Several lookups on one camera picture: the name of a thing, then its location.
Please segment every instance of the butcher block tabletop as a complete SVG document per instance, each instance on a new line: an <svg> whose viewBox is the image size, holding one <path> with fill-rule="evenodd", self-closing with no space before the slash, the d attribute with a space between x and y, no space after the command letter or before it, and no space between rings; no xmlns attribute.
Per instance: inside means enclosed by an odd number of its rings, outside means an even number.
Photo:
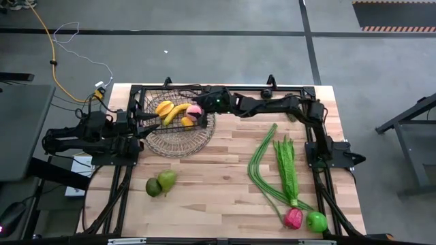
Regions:
<svg viewBox="0 0 436 245"><path fill-rule="evenodd" d="M131 84L114 84L108 105L110 109L126 110L130 87ZM317 99L328 109L328 135L334 141L343 140L333 87L315 86L315 92ZM260 98L259 92L238 93ZM274 92L277 98L285 94ZM273 123L278 125L273 140L283 140L284 135L294 140L300 188L298 198L317 209L313 175L305 159L306 133L303 124L290 122L284 113L258 114L252 118L217 114L215 133L199 152L180 159L161 157L148 148L141 152L130 182L122 236L321 238L320 234L306 228L305 218L300 229L283 228L268 201L247 175L247 164ZM175 186L166 197L148 196L145 191L147 180L165 169L177 172ZM108 202L113 171L111 166L102 167L91 181L85 201L86 227ZM331 169L331 172L338 206L353 226L365 233L354 179L344 169ZM281 190L272 143L260 162L260 173L269 184ZM289 209L283 203L276 204L282 214ZM326 203L325 206L329 228L334 232L331 211ZM115 206L111 230L117 215L118 206Z"/></svg>

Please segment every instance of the gray floor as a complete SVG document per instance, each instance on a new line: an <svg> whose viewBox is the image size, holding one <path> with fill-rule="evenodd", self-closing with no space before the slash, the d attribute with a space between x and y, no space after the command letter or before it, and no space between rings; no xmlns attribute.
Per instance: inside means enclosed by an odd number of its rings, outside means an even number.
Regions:
<svg viewBox="0 0 436 245"><path fill-rule="evenodd" d="M351 1L306 0L306 4L312 31L360 30ZM302 30L297 0L40 0L38 11L49 28L80 21L88 29ZM0 26L40 28L30 11L0 15ZM436 39L315 38L313 42L322 84L334 86L345 136L354 152L367 157L356 168L367 233L436 243L432 208L436 196L406 200L396 196L414 186L413 175L394 132L374 132L436 91ZM107 63L115 82L163 82L171 76L184 83L262 84L274 74L280 84L313 84L303 37L79 35L67 47ZM33 73L34 84L53 83L45 35L1 34L0 54L2 70ZM104 67L60 48L57 56L59 81L79 98L85 98L96 82L108 79ZM67 99L60 90L57 95ZM54 103L74 108L56 98ZM43 131L76 122L72 113L51 108ZM35 155L45 157L41 148Z"/></svg>

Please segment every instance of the apple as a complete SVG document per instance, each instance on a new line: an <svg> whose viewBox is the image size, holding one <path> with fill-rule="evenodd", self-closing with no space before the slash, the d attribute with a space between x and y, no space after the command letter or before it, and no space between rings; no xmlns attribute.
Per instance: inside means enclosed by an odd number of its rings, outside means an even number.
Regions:
<svg viewBox="0 0 436 245"><path fill-rule="evenodd" d="M306 224L312 232L321 233L327 229L327 218L320 212L311 212L306 217Z"/></svg>

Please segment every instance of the table leg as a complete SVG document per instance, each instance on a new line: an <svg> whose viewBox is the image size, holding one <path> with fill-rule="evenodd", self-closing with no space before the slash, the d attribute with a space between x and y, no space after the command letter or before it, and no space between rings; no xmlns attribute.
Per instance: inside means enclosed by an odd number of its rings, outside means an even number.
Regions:
<svg viewBox="0 0 436 245"><path fill-rule="evenodd" d="M80 190L86 190L89 183L89 178L86 176L63 169L62 167L57 167L34 157L30 161L27 173L44 180L64 184L65 186L70 186Z"/></svg>

